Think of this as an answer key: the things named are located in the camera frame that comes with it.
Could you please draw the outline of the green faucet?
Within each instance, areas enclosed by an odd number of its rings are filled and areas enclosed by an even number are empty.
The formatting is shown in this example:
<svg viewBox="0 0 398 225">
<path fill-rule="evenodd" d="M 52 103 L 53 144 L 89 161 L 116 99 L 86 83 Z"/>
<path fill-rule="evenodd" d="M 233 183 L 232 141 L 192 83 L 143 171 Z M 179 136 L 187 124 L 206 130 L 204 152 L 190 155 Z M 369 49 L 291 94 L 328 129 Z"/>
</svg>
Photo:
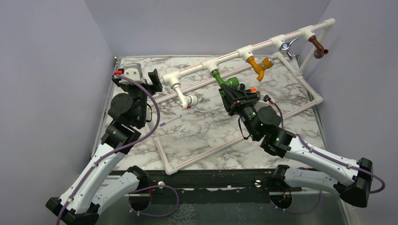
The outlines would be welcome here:
<svg viewBox="0 0 398 225">
<path fill-rule="evenodd" d="M 238 86 L 240 85 L 239 80 L 236 77 L 228 78 L 227 80 L 224 80 L 221 78 L 220 72 L 218 70 L 214 70 L 211 72 L 212 77 L 217 81 L 219 86 L 222 84 L 225 84 L 229 87 L 237 89 Z"/>
</svg>

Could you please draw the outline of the orange yellow faucet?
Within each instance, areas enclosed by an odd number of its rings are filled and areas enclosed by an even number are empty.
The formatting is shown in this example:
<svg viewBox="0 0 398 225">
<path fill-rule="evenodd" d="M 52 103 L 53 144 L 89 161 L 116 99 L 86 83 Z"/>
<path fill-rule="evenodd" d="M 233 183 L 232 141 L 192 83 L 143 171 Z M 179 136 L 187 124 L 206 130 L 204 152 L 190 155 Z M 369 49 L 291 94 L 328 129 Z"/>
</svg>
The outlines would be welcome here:
<svg viewBox="0 0 398 225">
<path fill-rule="evenodd" d="M 257 80 L 261 82 L 265 76 L 265 70 L 274 66 L 274 61 L 270 57 L 265 57 L 260 64 L 256 62 L 253 56 L 250 56 L 246 62 L 251 65 L 257 74 Z"/>
</svg>

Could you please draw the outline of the chrome lever faucet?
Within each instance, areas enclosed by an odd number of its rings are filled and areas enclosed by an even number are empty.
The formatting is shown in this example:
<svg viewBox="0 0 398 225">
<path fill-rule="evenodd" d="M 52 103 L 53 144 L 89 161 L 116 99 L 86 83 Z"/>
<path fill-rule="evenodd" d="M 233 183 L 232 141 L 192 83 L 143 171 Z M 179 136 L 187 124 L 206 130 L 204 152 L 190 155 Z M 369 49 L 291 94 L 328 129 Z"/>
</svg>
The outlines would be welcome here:
<svg viewBox="0 0 398 225">
<path fill-rule="evenodd" d="M 298 39 L 298 37 L 294 38 L 290 42 L 283 42 L 279 47 L 279 52 L 282 55 L 286 55 L 290 61 L 295 60 L 296 56 L 291 53 L 291 45 Z"/>
</svg>

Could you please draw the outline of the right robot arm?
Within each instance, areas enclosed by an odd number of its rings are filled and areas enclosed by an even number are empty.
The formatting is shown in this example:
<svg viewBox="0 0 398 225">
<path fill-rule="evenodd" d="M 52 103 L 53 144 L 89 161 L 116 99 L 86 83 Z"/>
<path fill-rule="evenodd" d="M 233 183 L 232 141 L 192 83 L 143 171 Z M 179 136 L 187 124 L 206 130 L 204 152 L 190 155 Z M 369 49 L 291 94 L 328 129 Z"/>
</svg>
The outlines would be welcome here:
<svg viewBox="0 0 398 225">
<path fill-rule="evenodd" d="M 271 177 L 271 186 L 278 191 L 285 188 L 306 187 L 328 191 L 353 206 L 365 208 L 371 193 L 373 163 L 367 158 L 344 158 L 320 149 L 280 127 L 282 117 L 269 105 L 256 108 L 258 95 L 228 85 L 219 89 L 224 108 L 229 116 L 238 115 L 238 125 L 244 125 L 251 139 L 272 156 L 287 158 L 313 168 L 308 172 L 280 166 Z"/>
</svg>

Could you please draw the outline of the black table front rail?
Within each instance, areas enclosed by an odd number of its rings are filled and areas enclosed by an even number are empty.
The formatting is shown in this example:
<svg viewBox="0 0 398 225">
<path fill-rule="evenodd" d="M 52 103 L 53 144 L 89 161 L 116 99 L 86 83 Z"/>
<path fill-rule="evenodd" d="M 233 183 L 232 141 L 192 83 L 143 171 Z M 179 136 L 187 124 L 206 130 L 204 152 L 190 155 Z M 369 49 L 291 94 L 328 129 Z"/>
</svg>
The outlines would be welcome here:
<svg viewBox="0 0 398 225">
<path fill-rule="evenodd" d="M 148 170 L 150 190 L 126 195 L 130 204 L 270 203 L 270 193 L 288 195 L 277 169 L 181 170 L 167 175 Z"/>
</svg>

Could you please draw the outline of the white plastic faucet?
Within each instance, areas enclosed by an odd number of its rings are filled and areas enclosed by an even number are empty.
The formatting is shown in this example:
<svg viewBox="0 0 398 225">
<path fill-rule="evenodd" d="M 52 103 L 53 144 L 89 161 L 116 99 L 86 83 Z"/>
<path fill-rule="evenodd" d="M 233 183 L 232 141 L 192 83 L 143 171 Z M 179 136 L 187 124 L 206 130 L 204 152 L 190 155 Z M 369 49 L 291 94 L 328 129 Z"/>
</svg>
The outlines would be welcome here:
<svg viewBox="0 0 398 225">
<path fill-rule="evenodd" d="M 180 110 L 186 110 L 191 106 L 196 106 L 199 103 L 199 99 L 194 95 L 185 96 L 181 90 L 180 84 L 176 84 L 172 87 L 172 90 L 177 94 L 180 102 Z"/>
</svg>

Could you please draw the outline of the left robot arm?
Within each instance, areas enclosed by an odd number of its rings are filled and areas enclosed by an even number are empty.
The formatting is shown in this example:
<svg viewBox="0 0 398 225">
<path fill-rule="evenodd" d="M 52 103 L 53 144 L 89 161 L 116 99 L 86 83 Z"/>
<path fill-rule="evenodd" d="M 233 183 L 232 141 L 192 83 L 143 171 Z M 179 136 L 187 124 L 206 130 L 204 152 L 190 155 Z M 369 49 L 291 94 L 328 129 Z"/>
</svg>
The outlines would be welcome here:
<svg viewBox="0 0 398 225">
<path fill-rule="evenodd" d="M 160 117 L 154 95 L 163 87 L 157 70 L 134 75 L 131 69 L 118 69 L 112 81 L 122 89 L 110 102 L 108 115 L 112 121 L 101 137 L 94 156 L 77 180 L 59 197 L 50 198 L 46 207 L 57 217 L 56 223 L 68 225 L 93 225 L 100 214 L 124 194 L 143 192 L 147 188 L 147 173 L 138 166 L 127 172 L 110 187 L 100 189 L 114 167 L 131 148 L 156 132 Z"/>
</svg>

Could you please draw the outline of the brown faucet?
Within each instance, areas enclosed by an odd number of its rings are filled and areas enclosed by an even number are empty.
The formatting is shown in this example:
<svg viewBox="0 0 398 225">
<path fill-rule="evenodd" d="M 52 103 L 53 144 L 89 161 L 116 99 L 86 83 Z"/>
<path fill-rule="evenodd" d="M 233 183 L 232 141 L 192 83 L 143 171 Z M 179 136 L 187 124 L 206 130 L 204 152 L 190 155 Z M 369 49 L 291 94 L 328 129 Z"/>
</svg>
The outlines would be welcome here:
<svg viewBox="0 0 398 225">
<path fill-rule="evenodd" d="M 323 45 L 317 40 L 316 35 L 312 35 L 309 39 L 308 42 L 312 43 L 315 47 L 314 50 L 314 57 L 316 59 L 321 59 L 324 55 L 329 53 L 328 49 L 325 49 Z"/>
</svg>

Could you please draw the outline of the purple white pen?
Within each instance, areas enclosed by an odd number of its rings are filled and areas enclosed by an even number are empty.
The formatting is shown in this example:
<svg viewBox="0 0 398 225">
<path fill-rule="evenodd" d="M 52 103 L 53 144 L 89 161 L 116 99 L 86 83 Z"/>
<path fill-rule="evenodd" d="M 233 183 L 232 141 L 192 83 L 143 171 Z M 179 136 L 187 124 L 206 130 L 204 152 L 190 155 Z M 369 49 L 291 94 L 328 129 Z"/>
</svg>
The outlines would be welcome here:
<svg viewBox="0 0 398 225">
<path fill-rule="evenodd" d="M 167 125 L 167 124 L 169 124 L 169 123 L 171 123 L 171 122 L 173 122 L 173 121 L 175 121 L 175 120 L 180 119 L 181 117 L 182 117 L 181 114 L 178 115 L 178 116 L 175 116 L 175 117 L 173 117 L 173 118 L 171 118 L 171 119 L 169 119 L 169 120 L 167 120 L 167 121 L 164 121 L 164 122 L 160 123 L 159 126 L 160 126 L 160 127 L 163 127 L 163 126 L 165 126 L 165 125 Z"/>
</svg>

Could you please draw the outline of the white PVC pipe frame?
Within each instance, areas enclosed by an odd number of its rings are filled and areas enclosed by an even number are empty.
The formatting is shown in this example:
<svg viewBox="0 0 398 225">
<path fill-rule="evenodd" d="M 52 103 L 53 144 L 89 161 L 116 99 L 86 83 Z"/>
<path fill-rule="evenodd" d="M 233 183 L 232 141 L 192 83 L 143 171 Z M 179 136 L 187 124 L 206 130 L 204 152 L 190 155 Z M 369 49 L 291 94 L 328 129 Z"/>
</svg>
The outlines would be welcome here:
<svg viewBox="0 0 398 225">
<path fill-rule="evenodd" d="M 291 66 L 291 64 L 285 58 L 286 55 L 282 55 L 279 52 L 279 47 L 283 42 L 290 42 L 291 40 L 293 40 L 296 37 L 303 37 L 305 41 L 308 41 L 308 39 L 312 35 L 316 35 L 317 40 L 322 44 L 323 40 L 325 39 L 325 37 L 327 36 L 329 31 L 334 27 L 335 23 L 336 23 L 336 20 L 334 18 L 330 18 L 330 19 L 327 19 L 318 24 L 309 25 L 309 26 L 300 28 L 297 31 L 290 32 L 288 34 L 281 34 L 281 35 L 272 37 L 266 41 L 263 41 L 263 42 L 260 42 L 260 43 L 254 44 L 254 45 L 247 45 L 247 46 L 241 47 L 241 48 L 236 49 L 235 51 L 230 52 L 226 55 L 219 56 L 219 57 L 213 57 L 213 58 L 205 60 L 197 65 L 190 66 L 190 67 L 182 69 L 180 71 L 174 71 L 174 72 L 168 73 L 168 74 L 164 75 L 162 78 L 160 78 L 160 82 L 161 82 L 162 86 L 168 86 L 172 89 L 172 87 L 176 84 L 180 84 L 180 86 L 181 86 L 180 80 L 183 77 L 192 75 L 199 71 L 207 71 L 209 74 L 211 74 L 212 71 L 218 70 L 219 65 L 222 63 L 225 63 L 225 62 L 231 61 L 233 59 L 237 59 L 237 58 L 242 58 L 244 60 L 244 62 L 246 62 L 246 60 L 250 56 L 254 57 L 254 54 L 253 54 L 254 51 L 263 49 L 265 47 L 275 47 L 278 49 L 278 51 L 275 52 L 274 54 L 270 55 L 269 57 L 271 59 L 280 60 L 292 73 L 293 80 L 300 83 L 309 92 L 309 94 L 313 98 L 309 103 L 307 103 L 291 112 L 288 112 L 286 115 L 284 115 L 284 118 L 286 118 L 286 119 L 290 118 L 290 117 L 297 115 L 313 106 L 319 105 L 320 103 L 323 102 L 323 98 L 303 78 L 303 71 L 305 70 L 308 63 L 311 61 L 311 59 L 314 58 L 315 47 L 313 46 L 313 48 L 311 49 L 311 52 L 307 55 L 303 64 L 298 69 L 295 69 Z M 232 71 L 229 71 L 229 72 L 221 75 L 221 78 L 226 78 L 229 75 L 234 75 L 238 72 L 242 72 L 242 71 L 250 69 L 250 68 L 252 68 L 251 65 L 246 62 L 245 66 L 240 67 L 235 70 L 232 70 Z M 183 94 L 186 96 L 188 92 L 196 90 L 198 88 L 201 88 L 201 87 L 208 85 L 215 81 L 216 80 L 214 78 L 210 78 L 202 83 L 195 84 L 188 88 L 185 88 L 185 89 L 181 88 L 181 90 L 182 90 Z M 173 97 L 177 97 L 177 94 L 175 92 L 173 94 L 169 94 L 165 97 L 161 97 L 159 102 L 160 103 L 165 102 Z"/>
</svg>

